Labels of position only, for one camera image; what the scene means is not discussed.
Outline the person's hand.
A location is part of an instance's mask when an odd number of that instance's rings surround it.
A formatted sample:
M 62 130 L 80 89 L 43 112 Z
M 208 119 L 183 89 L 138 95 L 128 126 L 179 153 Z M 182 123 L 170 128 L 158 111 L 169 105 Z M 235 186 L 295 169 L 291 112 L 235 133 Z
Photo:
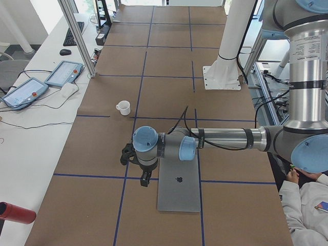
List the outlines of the person's hand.
M 297 171 L 295 169 L 292 169 L 288 172 L 288 174 L 286 176 L 286 180 L 289 182 L 298 184 L 299 183 L 299 174 L 297 173 Z

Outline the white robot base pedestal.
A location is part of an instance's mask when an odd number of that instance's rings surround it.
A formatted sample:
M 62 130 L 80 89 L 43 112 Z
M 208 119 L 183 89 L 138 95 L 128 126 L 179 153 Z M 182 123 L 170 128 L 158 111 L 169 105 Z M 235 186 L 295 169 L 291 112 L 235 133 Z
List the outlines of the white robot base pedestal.
M 231 3 L 217 59 L 203 67 L 206 90 L 240 90 L 238 53 L 251 21 L 256 0 L 234 0 Z

